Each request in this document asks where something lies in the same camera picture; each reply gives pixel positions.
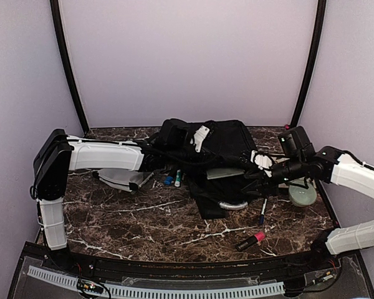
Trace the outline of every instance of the brown marble tabletop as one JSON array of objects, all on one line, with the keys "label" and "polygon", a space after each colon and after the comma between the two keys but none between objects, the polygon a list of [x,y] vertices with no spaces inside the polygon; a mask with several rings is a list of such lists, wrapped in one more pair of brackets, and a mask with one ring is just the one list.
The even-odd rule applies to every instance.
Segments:
[{"label": "brown marble tabletop", "polygon": [[[145,138],[158,128],[92,129],[87,138]],[[257,147],[281,152],[283,128],[249,128]],[[151,262],[225,262],[275,257],[309,250],[317,234],[332,227],[320,196],[310,207],[292,205],[287,196],[270,197],[264,225],[258,224],[262,200],[229,212],[226,219],[202,220],[185,184],[169,187],[156,173],[139,191],[112,189],[88,170],[70,173],[64,214],[73,252]],[[245,252],[234,246],[263,231],[266,238]]]}]

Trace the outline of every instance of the round container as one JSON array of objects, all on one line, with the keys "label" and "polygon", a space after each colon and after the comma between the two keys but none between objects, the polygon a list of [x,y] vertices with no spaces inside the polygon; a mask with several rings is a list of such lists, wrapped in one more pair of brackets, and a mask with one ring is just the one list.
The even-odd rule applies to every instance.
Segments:
[{"label": "round container", "polygon": [[[305,186],[303,179],[296,179],[293,181],[294,184],[298,184],[301,186]],[[311,204],[314,204],[317,198],[316,190],[314,189],[313,185],[308,183],[309,189],[297,187],[297,186],[289,186],[288,194],[290,201],[297,207],[307,207]]]}]

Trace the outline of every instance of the black pole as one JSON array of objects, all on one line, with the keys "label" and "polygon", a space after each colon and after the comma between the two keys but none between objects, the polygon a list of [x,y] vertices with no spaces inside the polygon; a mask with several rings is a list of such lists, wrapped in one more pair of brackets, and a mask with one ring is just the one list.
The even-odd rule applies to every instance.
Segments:
[{"label": "black pole", "polygon": [[68,87],[72,101],[79,118],[80,125],[83,132],[86,134],[89,131],[89,124],[87,123],[85,112],[83,111],[82,102],[80,101],[79,93],[77,91],[74,73],[70,66],[70,59],[68,56],[67,44],[65,42],[64,28],[62,27],[61,13],[58,0],[50,0],[52,20],[54,23],[55,34],[57,36],[58,48],[62,59],[62,66],[64,67],[65,76],[67,77]]},{"label": "black pole", "polygon": [[310,44],[309,57],[307,58],[304,79],[302,81],[302,86],[300,87],[300,92],[297,104],[295,106],[294,115],[291,119],[291,128],[298,125],[300,115],[302,114],[302,110],[304,109],[306,95],[309,89],[310,80],[312,79],[314,64],[316,62],[317,57],[317,51],[319,49],[320,36],[322,35],[326,3],[327,0],[319,0],[317,3],[317,13],[316,20],[314,22],[312,43]]}]

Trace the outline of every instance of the marker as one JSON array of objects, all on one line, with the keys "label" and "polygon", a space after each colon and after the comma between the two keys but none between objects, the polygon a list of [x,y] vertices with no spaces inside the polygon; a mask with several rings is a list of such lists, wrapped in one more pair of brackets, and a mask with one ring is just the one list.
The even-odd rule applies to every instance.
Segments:
[{"label": "marker", "polygon": [[176,174],[176,181],[175,181],[175,187],[180,187],[180,181],[181,181],[181,170],[177,170]]},{"label": "marker", "polygon": [[259,216],[259,225],[262,225],[264,222],[264,211],[266,210],[267,198],[263,200],[262,212]]},{"label": "marker", "polygon": [[246,250],[248,247],[260,242],[266,237],[266,235],[263,232],[258,232],[257,234],[254,234],[252,237],[249,237],[245,241],[242,241],[240,244],[236,246],[236,249],[238,251]]}]

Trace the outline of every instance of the blue marker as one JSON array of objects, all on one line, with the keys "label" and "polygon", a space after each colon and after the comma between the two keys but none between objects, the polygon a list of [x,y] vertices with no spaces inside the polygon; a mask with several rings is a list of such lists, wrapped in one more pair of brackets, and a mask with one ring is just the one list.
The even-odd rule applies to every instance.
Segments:
[{"label": "blue marker", "polygon": [[263,200],[262,212],[259,216],[259,225],[262,225],[264,222],[264,211],[266,210],[267,198]]}]

